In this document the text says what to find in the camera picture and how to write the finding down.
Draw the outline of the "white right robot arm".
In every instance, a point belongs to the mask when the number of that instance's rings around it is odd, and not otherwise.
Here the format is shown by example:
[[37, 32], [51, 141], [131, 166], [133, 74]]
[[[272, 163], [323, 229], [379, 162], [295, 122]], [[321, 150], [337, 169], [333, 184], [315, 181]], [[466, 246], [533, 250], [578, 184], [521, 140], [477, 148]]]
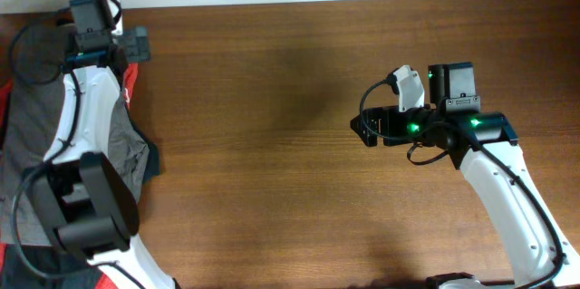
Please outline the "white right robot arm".
[[351, 129], [367, 147], [437, 147], [472, 186], [499, 234], [512, 267], [512, 288], [579, 284], [579, 254], [558, 226], [531, 178], [508, 118], [484, 112], [472, 63], [434, 64], [424, 86], [409, 65], [381, 83], [394, 106], [361, 102]]

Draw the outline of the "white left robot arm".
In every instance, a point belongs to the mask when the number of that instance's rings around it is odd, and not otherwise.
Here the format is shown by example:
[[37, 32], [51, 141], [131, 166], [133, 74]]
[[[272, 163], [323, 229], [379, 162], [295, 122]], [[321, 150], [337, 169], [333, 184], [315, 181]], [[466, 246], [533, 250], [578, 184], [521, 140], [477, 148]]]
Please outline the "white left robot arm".
[[135, 197], [108, 158], [127, 68], [117, 38], [95, 28], [71, 35], [58, 129], [21, 192], [54, 248], [97, 267], [119, 288], [176, 288], [143, 244]]

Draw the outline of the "grey shorts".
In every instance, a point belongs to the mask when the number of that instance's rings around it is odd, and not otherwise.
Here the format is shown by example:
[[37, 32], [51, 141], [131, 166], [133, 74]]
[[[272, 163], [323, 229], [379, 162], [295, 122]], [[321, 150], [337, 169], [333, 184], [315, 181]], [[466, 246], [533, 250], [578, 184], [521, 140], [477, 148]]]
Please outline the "grey shorts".
[[[37, 25], [18, 41], [16, 70], [32, 80], [54, 76], [62, 63], [69, 26]], [[42, 163], [53, 143], [63, 108], [63, 81], [43, 86], [14, 83], [1, 157], [1, 240], [13, 242], [10, 216], [13, 198], [26, 169]], [[139, 130], [129, 115], [122, 90], [111, 118], [108, 158], [136, 200], [141, 187], [160, 173], [157, 146]]]

